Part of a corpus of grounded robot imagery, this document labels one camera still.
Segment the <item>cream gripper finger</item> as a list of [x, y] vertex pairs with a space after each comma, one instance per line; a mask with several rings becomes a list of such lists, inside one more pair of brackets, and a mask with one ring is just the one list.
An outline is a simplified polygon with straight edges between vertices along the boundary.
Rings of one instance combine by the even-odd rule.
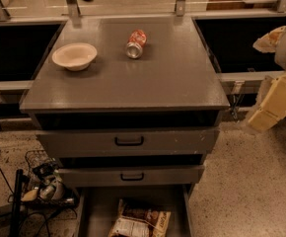
[[270, 82], [269, 90], [257, 105], [257, 110], [248, 119], [248, 125], [258, 132], [263, 132], [284, 118], [286, 118], [286, 73]]

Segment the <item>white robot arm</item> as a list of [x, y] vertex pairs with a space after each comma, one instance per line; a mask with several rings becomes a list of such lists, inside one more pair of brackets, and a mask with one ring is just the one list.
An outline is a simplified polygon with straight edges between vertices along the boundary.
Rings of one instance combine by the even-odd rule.
[[262, 53], [273, 53], [274, 61], [284, 73], [276, 78], [266, 76], [259, 87], [256, 103], [245, 118], [251, 132], [264, 132], [286, 118], [286, 26], [257, 39], [253, 48]]

